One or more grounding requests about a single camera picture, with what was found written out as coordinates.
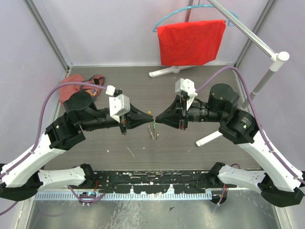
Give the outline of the large keyring with yellow grip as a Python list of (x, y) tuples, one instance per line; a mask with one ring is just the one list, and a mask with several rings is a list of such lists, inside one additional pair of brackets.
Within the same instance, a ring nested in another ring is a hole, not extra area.
[(158, 134), (157, 134), (157, 130), (153, 129), (153, 121), (148, 124), (148, 133), (152, 140), (157, 140)]

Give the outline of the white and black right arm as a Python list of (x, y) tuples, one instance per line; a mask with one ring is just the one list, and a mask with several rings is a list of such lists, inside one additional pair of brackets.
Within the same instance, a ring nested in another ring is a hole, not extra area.
[(186, 129), (189, 122), (218, 122), (221, 136), (246, 151), (262, 168), (251, 172), (217, 162), (208, 172), (208, 181), (215, 188), (223, 184), (255, 191), (277, 207), (298, 205), (303, 199), (305, 173), (296, 169), (281, 154), (271, 152), (259, 131), (253, 115), (237, 107), (239, 94), (232, 87), (219, 83), (211, 87), (208, 101), (199, 99), (188, 106), (186, 92), (160, 115), (156, 122), (176, 129)]

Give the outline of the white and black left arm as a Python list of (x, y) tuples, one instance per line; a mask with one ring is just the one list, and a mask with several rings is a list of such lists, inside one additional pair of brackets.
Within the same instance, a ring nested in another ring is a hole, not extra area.
[(55, 157), (85, 140), (85, 131), (118, 127), (124, 135), (153, 121), (153, 116), (135, 108), (123, 94), (109, 98), (109, 107), (97, 109), (87, 92), (77, 92), (64, 102), (66, 112), (51, 123), (38, 143), (19, 158), (0, 166), (1, 198), (23, 201), (44, 189), (74, 186), (90, 189), (96, 175), (89, 164), (65, 170), (42, 170)]

